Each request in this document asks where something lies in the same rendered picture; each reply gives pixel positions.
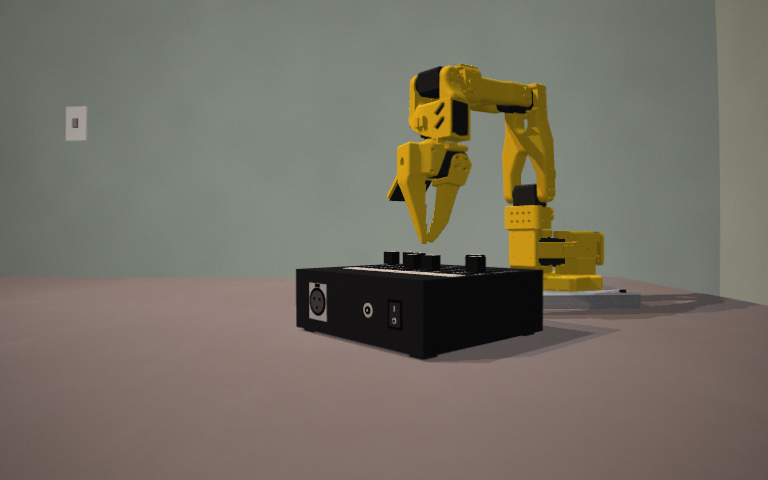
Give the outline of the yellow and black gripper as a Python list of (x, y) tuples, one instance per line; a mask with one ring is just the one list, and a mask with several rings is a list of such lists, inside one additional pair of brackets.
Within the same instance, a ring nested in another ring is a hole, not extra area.
[[(422, 244), (434, 242), (448, 224), (458, 189), (465, 185), (472, 166), (466, 145), (441, 142), (426, 139), (399, 146), (397, 176), (387, 194), (389, 201), (406, 202)], [(433, 222), (427, 234), (425, 194), (431, 182), (437, 189)]]

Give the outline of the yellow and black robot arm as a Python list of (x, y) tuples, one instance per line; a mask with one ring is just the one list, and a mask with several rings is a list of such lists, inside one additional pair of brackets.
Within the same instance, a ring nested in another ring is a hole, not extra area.
[[(505, 207), (510, 267), (544, 270), (544, 291), (602, 290), (602, 276), (595, 276), (600, 234), (553, 231), (551, 238), (554, 211), (546, 202), (555, 197), (556, 170), (546, 86), (483, 78), (477, 67), (464, 64), (439, 66), (412, 78), (409, 124), (424, 141), (469, 141), (470, 110), (504, 112), (504, 198), (513, 204)], [(527, 155), (537, 184), (521, 185)]]

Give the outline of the black lighting desk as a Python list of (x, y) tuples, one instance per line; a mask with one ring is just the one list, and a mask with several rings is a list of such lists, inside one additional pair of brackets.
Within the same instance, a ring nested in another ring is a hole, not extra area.
[[(472, 273), (474, 272), (474, 273)], [(426, 360), (543, 331), (543, 270), (384, 252), (384, 264), (296, 269), (296, 327)]]

